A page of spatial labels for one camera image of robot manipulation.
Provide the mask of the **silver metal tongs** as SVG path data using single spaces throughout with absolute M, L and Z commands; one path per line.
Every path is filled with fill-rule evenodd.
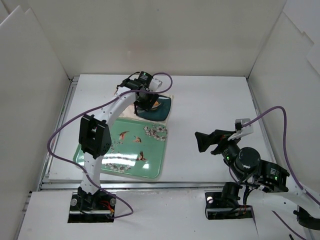
M 153 104 L 152 108 L 150 109 L 151 111 L 156 111 L 164 106 L 163 102 L 161 102 L 161 101 L 158 101 L 158 102 L 159 102 L 158 106 L 155 106 L 155 104 Z

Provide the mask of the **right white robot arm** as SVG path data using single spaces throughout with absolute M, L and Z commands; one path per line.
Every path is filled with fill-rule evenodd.
M 205 216 L 209 220 L 242 219 L 253 216 L 255 201 L 272 211 L 295 216 L 308 229 L 320 229 L 320 197 L 298 184 L 280 165 L 263 160 L 252 147 L 238 147 L 235 131 L 216 129 L 210 134 L 195 132 L 199 152 L 211 145 L 211 154 L 221 155 L 236 180 L 226 182 L 221 192 L 207 192 Z

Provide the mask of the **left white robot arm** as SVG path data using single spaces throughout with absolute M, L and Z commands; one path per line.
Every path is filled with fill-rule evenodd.
M 99 191 L 103 156 L 109 151 L 112 138 L 110 129 L 121 113 L 131 104 L 150 110 L 159 95 L 155 92 L 162 81 L 146 72 L 135 79 L 127 78 L 117 87 L 111 103 L 101 108 L 97 115 L 85 114 L 80 120 L 79 144 L 84 153 L 80 196 L 93 196 Z

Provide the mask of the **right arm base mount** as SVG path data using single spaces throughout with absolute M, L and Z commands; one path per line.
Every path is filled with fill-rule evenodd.
M 205 192 L 205 217 L 208 220 L 253 219 L 253 208 L 239 202 L 241 189 L 235 182 L 226 182 L 221 191 Z

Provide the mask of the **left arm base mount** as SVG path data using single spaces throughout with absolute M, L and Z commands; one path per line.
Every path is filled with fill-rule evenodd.
M 98 190 L 94 195 L 73 192 L 68 224 L 113 223 L 116 198 Z

